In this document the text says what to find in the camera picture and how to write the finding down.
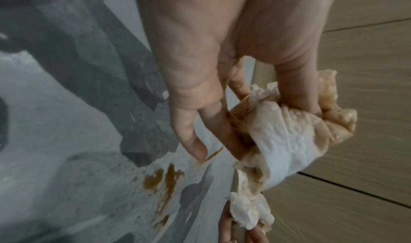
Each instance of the wooden panel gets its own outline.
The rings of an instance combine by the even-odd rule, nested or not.
[[[410,0],[335,0],[325,31],[411,18]]]
[[[411,21],[323,34],[326,68],[357,132],[304,172],[411,206]]]
[[[406,243],[411,237],[410,209],[299,174],[264,195],[275,217],[270,242]]]
[[[267,83],[275,81],[274,67],[270,64],[256,61],[252,84],[257,84],[261,88],[267,88]]]

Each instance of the hand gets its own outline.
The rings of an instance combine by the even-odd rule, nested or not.
[[[218,243],[237,243],[237,224],[232,220],[230,214],[230,202],[224,206],[218,223]],[[245,243],[268,243],[267,237],[256,226],[252,230],[246,231],[244,235]]]
[[[171,125],[183,147],[204,161],[194,131],[205,126],[240,159],[246,150],[226,118],[227,85],[239,99],[242,57],[274,65],[284,103],[321,114],[317,48],[333,0],[137,0],[170,93]]]

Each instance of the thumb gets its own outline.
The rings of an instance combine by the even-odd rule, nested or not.
[[[317,47],[274,65],[282,101],[290,107],[321,115],[318,105]]]
[[[269,243],[267,237],[258,226],[252,230],[247,230],[245,233],[246,238],[248,237],[247,243]]]

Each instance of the skin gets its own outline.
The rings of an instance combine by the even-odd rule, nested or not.
[[[227,118],[225,89],[239,99],[243,56],[274,65],[282,102],[321,115],[317,50],[333,0],[137,0],[154,57],[170,93],[171,126],[199,161],[207,149],[196,136],[205,126],[237,159],[246,147]]]
[[[218,243],[236,243],[237,224],[232,220],[230,214],[230,202],[224,206],[220,221],[218,222]],[[245,231],[245,243],[268,243],[267,237],[256,226],[252,230]]]

